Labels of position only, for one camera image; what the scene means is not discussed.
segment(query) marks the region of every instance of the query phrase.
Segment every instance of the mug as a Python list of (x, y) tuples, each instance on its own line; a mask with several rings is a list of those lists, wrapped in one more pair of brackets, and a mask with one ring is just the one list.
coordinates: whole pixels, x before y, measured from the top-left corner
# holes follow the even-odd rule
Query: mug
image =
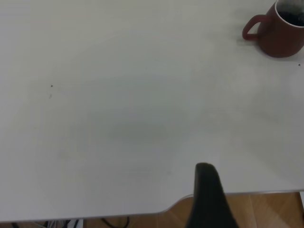
[[(304, 46), (304, 26), (293, 25), (284, 20), (278, 13), (282, 8), (295, 9), (288, 1), (277, 0), (266, 15), (256, 15), (245, 25), (243, 38), (257, 41), (260, 48), (273, 57), (289, 57)], [(256, 34), (248, 34), (249, 30), (261, 22)]]

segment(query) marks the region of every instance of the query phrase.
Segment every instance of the wooden floor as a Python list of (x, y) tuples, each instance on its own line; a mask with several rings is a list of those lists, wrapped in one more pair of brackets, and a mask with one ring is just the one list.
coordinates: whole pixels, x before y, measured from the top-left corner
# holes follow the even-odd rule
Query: wooden floor
[[(299, 193), (227, 196), (240, 228), (304, 228), (303, 207)], [(193, 198), (180, 201), (170, 210), (155, 215), (131, 216), (128, 228), (184, 228)], [(123, 227), (126, 218), (108, 218)], [(31, 223), (18, 223), (20, 228), (38, 228)], [(11, 228), (0, 224), (0, 228)], [(108, 228), (100, 219), (85, 220), (85, 228)]]

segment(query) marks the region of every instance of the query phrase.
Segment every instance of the black cable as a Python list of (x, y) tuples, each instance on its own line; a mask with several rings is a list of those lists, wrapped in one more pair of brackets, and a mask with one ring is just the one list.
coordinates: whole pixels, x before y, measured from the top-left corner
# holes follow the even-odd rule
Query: black cable
[[(111, 223), (109, 223), (105, 218), (102, 218), (101, 220), (110, 228), (118, 228), (113, 226)], [(125, 226), (123, 228), (127, 228), (129, 223), (130, 223), (130, 217), (127, 217), (127, 222), (125, 223)]]
[(77, 227), (78, 221), (79, 221), (79, 220), (77, 219), (76, 222), (75, 222), (75, 224), (74, 224), (74, 228)]

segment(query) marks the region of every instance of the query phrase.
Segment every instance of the dark liquid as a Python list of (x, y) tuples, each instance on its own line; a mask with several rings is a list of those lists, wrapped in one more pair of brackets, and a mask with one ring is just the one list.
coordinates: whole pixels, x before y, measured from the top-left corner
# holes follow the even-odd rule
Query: dark liquid
[(304, 13), (293, 14), (290, 12), (278, 12), (281, 18), (292, 25), (304, 26)]

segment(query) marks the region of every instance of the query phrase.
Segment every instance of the table surface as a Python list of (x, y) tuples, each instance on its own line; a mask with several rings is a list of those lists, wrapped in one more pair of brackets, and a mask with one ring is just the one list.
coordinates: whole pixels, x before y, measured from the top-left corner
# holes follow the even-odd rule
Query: table surface
[(198, 162), (304, 189), (303, 52), (241, 38), (272, 4), (0, 1), (0, 221), (164, 211)]

